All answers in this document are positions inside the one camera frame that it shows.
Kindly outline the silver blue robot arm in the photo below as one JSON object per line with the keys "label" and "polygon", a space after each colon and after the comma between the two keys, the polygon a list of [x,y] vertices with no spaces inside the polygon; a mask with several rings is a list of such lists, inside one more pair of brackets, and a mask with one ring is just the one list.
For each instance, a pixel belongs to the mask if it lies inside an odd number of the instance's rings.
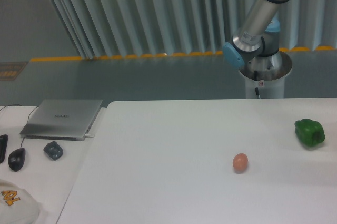
{"label": "silver blue robot arm", "polygon": [[279,51],[280,23],[273,18],[289,0],[255,0],[243,25],[223,45],[224,58],[245,77],[275,80],[286,76],[291,59]]}

